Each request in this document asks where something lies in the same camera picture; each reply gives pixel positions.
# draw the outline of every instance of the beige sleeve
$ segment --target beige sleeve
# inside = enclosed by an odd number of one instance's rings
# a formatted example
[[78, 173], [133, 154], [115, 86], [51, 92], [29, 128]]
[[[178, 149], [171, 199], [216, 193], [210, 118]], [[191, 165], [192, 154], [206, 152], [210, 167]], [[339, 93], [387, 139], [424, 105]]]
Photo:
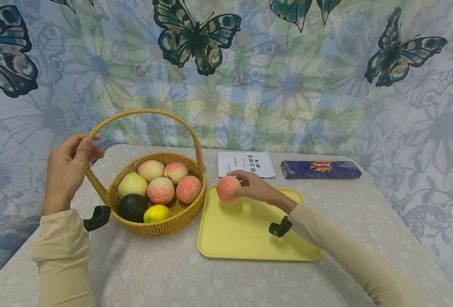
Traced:
[[415, 288], [396, 268], [306, 204], [297, 204], [289, 220], [301, 238], [326, 251], [363, 288], [376, 306], [424, 306]]
[[40, 307], [94, 307], [88, 281], [88, 232], [78, 213], [43, 216], [32, 259], [39, 270]]

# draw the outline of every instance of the red label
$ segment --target red label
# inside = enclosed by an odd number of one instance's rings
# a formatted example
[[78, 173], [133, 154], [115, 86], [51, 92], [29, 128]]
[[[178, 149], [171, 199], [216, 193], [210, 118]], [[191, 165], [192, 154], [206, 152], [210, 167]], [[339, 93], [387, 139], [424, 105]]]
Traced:
[[332, 168], [333, 164], [329, 161], [315, 161], [312, 162], [313, 168]]

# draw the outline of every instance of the patterned fabric backdrop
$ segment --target patterned fabric backdrop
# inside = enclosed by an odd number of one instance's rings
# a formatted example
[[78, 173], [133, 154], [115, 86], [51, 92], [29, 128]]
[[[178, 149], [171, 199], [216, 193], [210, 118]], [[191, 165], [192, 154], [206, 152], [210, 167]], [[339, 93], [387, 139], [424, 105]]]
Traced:
[[[180, 1], [0, 0], [0, 268], [51, 148], [153, 107], [204, 148], [355, 159], [453, 283], [453, 0]], [[154, 114], [101, 135], [192, 146]]]

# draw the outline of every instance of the pear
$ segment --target pear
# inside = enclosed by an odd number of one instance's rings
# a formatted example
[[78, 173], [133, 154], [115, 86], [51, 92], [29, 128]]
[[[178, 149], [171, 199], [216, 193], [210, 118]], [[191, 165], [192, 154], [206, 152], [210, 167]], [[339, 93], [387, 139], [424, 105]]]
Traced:
[[117, 188], [120, 199], [124, 198], [127, 194], [146, 196], [146, 190], [148, 190], [148, 183], [143, 177], [134, 172], [127, 174]]

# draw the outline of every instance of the peach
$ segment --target peach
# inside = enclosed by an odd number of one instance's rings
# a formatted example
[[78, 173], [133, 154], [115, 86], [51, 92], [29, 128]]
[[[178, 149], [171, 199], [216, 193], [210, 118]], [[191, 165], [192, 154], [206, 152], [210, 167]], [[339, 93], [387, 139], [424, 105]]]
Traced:
[[163, 163], [150, 160], [146, 161], [139, 166], [137, 173], [150, 183], [153, 179], [163, 177], [165, 165]]
[[165, 177], [153, 179], [148, 185], [146, 195], [154, 204], [164, 205], [170, 203], [175, 195], [172, 181]]
[[202, 184], [201, 181], [194, 176], [185, 176], [180, 179], [177, 185], [177, 198], [182, 203], [194, 203], [195, 199], [201, 193]]
[[216, 192], [218, 193], [220, 200], [224, 201], [225, 203], [233, 203], [237, 200], [237, 197], [229, 196], [228, 192], [241, 187], [242, 185], [236, 177], [226, 176], [218, 181], [218, 184], [216, 185]]
[[180, 179], [189, 174], [185, 164], [181, 162], [173, 162], [168, 164], [164, 169], [164, 177], [169, 178], [174, 185], [177, 185]]

